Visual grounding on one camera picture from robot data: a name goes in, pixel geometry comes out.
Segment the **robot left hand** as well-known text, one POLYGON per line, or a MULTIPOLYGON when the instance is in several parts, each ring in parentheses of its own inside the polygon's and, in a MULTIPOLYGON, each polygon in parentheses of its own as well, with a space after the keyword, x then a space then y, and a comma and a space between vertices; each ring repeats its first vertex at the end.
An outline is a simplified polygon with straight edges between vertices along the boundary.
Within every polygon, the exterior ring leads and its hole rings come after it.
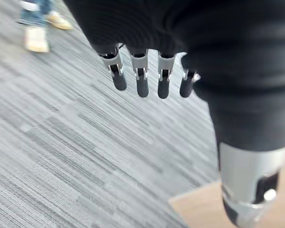
POLYGON ((285 0, 65 4, 105 62, 119 43, 184 53, 180 93, 208 104, 225 212, 236 227, 253 228, 276 199, 285 162, 285 0))

